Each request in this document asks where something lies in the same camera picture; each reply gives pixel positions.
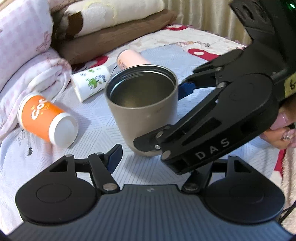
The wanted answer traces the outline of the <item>right hand pink nails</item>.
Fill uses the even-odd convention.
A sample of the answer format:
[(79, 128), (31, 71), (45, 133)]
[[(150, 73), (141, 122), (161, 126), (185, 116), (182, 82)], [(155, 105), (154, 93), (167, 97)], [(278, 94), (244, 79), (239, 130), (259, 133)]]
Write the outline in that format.
[(295, 123), (295, 96), (280, 107), (275, 122), (260, 135), (260, 138), (279, 150), (295, 148), (295, 128), (289, 127), (293, 123)]

